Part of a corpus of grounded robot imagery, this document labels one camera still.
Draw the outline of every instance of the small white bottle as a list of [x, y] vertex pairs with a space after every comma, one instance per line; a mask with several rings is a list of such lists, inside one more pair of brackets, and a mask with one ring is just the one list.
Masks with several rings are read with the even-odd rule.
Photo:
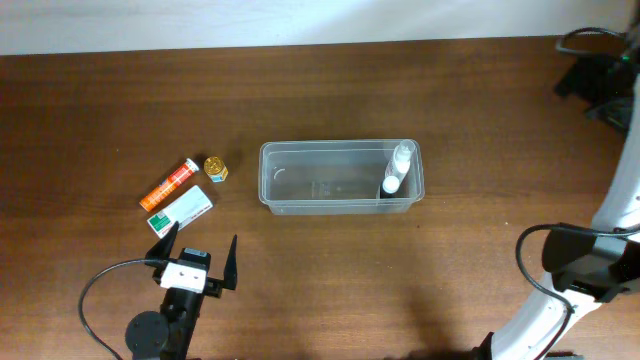
[[393, 151], [393, 156], [387, 165], [387, 169], [384, 172], [385, 179], [389, 176], [395, 176], [400, 180], [404, 180], [404, 177], [409, 172], [411, 167], [411, 156], [416, 151], [416, 145], [411, 140], [402, 140], [400, 145], [396, 146]]

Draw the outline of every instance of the gold lid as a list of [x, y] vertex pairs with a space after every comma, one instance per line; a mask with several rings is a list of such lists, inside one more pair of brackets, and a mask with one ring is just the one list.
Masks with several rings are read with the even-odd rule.
[[207, 173], [207, 175], [217, 175], [223, 169], [224, 163], [217, 156], [210, 157], [204, 162], [204, 172]]

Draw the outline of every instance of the bottle cap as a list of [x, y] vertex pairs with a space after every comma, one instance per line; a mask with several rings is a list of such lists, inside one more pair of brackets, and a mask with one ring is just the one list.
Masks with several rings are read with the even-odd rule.
[[407, 162], [411, 160], [411, 155], [416, 151], [416, 145], [411, 140], [402, 140], [396, 150], [396, 161]]
[[387, 176], [382, 182], [382, 190], [387, 194], [393, 194], [400, 188], [400, 180], [395, 176]]
[[213, 156], [205, 160], [204, 172], [207, 175], [218, 175], [222, 170], [224, 170], [224, 163], [219, 157]]
[[187, 164], [187, 166], [188, 166], [191, 170], [193, 170], [193, 171], [198, 171], [198, 170], [200, 170], [200, 168], [198, 167], [198, 165], [196, 165], [196, 163], [195, 163], [193, 160], [189, 159], [189, 158], [187, 158], [187, 161], [186, 161], [185, 163], [186, 163], [186, 164]]

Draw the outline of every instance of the white tube cap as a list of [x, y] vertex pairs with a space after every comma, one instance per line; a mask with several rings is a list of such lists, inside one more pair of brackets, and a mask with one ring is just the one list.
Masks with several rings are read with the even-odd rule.
[[400, 188], [400, 180], [395, 176], [387, 176], [382, 182], [382, 190], [387, 194], [393, 194]]
[[195, 163], [195, 161], [187, 158], [187, 161], [185, 162], [185, 164], [187, 164], [187, 166], [192, 170], [192, 171], [198, 171], [200, 170], [200, 168], [198, 167], [198, 165]]
[[396, 161], [407, 162], [411, 160], [411, 155], [416, 151], [416, 145], [411, 140], [402, 140], [396, 150]]

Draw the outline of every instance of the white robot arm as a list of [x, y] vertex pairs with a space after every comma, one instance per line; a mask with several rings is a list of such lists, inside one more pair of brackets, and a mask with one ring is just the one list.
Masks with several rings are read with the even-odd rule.
[[[617, 232], [637, 229], [640, 226], [640, 80], [638, 79], [636, 79], [634, 91], [636, 96], [633, 115], [624, 151], [609, 193], [591, 224], [592, 229], [597, 231]], [[552, 345], [583, 316], [610, 301], [618, 293], [636, 290], [638, 280], [630, 278], [632, 275], [629, 274], [627, 277], [621, 276], [616, 279], [617, 284], [607, 293], [607, 286], [612, 281], [610, 274], [604, 273], [604, 270], [597, 270], [590, 273], [585, 280], [580, 278], [580, 273], [589, 273], [588, 268], [603, 269], [616, 261], [619, 262], [627, 246], [640, 243], [640, 235], [628, 235], [626, 241], [606, 236], [594, 236], [592, 239], [589, 245], [591, 254], [586, 252], [580, 253], [580, 256], [569, 254], [567, 262], [570, 261], [570, 265], [556, 269], [556, 274], [545, 272], [543, 275], [541, 285], [567, 299], [574, 310], [561, 333], [559, 331], [567, 316], [567, 307], [556, 298], [534, 291], [516, 316], [504, 328], [489, 337], [488, 341], [485, 341], [484, 345], [487, 347], [490, 341], [487, 359], [542, 359]], [[549, 238], [545, 247], [547, 246], [549, 249], [545, 249], [545, 252], [548, 254], [567, 249], [566, 245], [564, 247], [561, 244], [549, 245]], [[553, 262], [553, 260], [547, 261], [545, 270]], [[572, 271], [576, 271], [578, 275], [567, 274]], [[568, 283], [571, 283], [568, 288], [562, 286]]]

